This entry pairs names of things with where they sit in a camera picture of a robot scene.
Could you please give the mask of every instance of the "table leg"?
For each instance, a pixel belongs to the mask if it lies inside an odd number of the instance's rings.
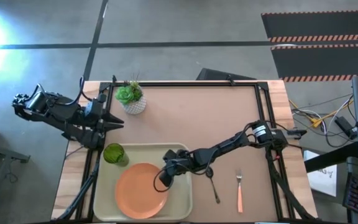
[[[306,172],[313,172],[345,162],[348,157],[358,158],[358,142],[348,144],[332,152],[305,161]]]

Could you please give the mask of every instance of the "plate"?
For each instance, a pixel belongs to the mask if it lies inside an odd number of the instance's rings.
[[[125,170],[116,185],[116,202],[123,214],[134,219],[150,218],[157,214],[167,201],[168,192],[154,189],[154,177],[160,169],[149,163],[135,164]],[[166,187],[157,178],[157,189]]]

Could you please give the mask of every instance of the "black floor mat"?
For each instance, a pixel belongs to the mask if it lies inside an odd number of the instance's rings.
[[[350,80],[358,76],[358,44],[272,47],[285,82]]]
[[[271,42],[358,40],[358,10],[263,13]]]

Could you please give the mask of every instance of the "green glass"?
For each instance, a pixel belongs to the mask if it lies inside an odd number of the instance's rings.
[[[103,158],[110,164],[122,167],[128,165],[129,163],[128,155],[125,153],[122,145],[118,143],[108,145],[103,151]]]

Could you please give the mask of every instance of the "concrete floor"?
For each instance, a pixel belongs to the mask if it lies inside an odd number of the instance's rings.
[[[91,43],[102,0],[0,0],[0,44]],[[100,43],[169,41],[266,41],[260,13],[358,9],[358,0],[110,0]],[[0,189],[0,223],[47,221],[52,212],[67,141],[60,131],[24,121],[10,104],[16,93],[31,93],[37,83],[74,97],[88,49],[0,50],[0,145],[30,154],[28,164],[12,163],[15,184]],[[201,68],[278,79],[269,47],[183,47],[99,49],[90,80],[194,80]],[[299,106],[351,93],[350,82],[288,83]],[[329,113],[345,98],[311,109]],[[347,111],[340,113],[353,122]],[[333,126],[332,131],[339,129]],[[342,138],[332,138],[339,144]],[[301,145],[331,151],[321,136],[307,134]],[[340,166],[339,172],[345,172]],[[339,175],[338,188],[345,177]],[[323,220],[346,221],[335,198],[314,194]]]

